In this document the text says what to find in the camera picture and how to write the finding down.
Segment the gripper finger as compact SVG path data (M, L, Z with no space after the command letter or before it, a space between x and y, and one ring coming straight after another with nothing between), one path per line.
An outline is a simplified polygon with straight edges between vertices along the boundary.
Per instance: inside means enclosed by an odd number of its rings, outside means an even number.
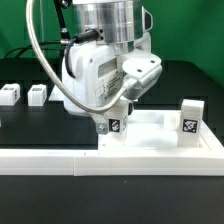
M128 110L127 114L131 115L134 111L134 101L128 101Z
M109 133L109 119L105 114L93 114L92 118L98 134L106 135Z

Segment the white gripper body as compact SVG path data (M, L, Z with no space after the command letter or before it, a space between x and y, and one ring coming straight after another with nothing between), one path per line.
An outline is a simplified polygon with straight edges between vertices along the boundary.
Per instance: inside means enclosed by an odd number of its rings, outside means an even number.
M62 82L76 98L66 110L91 116L119 100L134 101L162 71L151 52L152 16L142 6L76 6L78 33L65 50Z

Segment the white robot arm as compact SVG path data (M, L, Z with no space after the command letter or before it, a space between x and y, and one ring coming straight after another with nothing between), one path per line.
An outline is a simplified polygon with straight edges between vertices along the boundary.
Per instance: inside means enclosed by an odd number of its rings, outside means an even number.
M91 111L69 99L72 115L90 116L99 134L123 134L133 102L150 89L162 72L161 59L151 53L151 14L141 0L74 0L80 34L91 39L67 47L62 83Z

